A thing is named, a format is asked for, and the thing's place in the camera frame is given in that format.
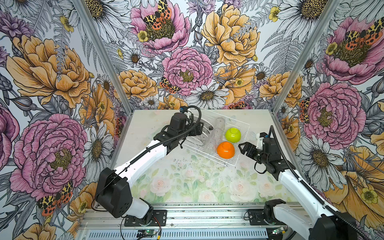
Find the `white wire dish rack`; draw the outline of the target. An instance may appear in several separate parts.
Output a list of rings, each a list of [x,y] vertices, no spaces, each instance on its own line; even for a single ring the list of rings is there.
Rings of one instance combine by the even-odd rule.
[[[199,136],[187,137],[184,146],[207,159],[225,166],[234,166],[240,157],[238,145],[246,140],[250,125],[235,117],[227,117],[210,110],[202,110],[201,122],[204,124],[203,133]],[[227,141],[226,133],[232,128],[239,130],[241,138],[237,143],[232,143],[235,148],[234,156],[225,159],[219,156],[217,148],[219,144]]]

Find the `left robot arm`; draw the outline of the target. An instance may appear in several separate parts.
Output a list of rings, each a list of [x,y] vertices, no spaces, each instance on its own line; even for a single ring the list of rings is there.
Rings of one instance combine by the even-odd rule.
[[[131,160],[115,169],[106,168],[99,176],[95,202],[115,218],[134,217],[143,225],[153,219],[153,206],[132,196],[131,186],[154,163],[164,158],[176,147],[181,147],[187,137],[200,136],[204,123],[198,107],[195,117],[190,107],[182,107],[170,123],[157,133],[150,144]]]

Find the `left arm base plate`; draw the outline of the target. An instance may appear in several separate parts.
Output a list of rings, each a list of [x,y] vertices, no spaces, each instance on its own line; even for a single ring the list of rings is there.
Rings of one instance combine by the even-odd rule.
[[[167,210],[152,210],[143,219],[133,216],[125,218],[125,227],[164,227],[167,223]]]

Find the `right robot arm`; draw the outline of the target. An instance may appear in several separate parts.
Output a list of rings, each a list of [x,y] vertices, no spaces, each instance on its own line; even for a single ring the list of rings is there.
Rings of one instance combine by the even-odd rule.
[[[260,138],[258,145],[239,144],[240,153],[265,166],[265,171],[280,182],[300,203],[303,215],[285,201],[274,199],[265,202],[264,222],[284,224],[306,240],[356,240],[360,230],[355,219],[341,213],[324,200],[288,161],[275,138]]]

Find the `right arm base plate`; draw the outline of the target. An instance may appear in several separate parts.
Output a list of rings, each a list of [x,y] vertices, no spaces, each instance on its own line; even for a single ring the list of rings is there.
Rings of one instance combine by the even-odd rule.
[[[262,209],[250,209],[247,210],[246,219],[248,219],[251,226],[263,226],[267,225],[264,218],[264,210]]]

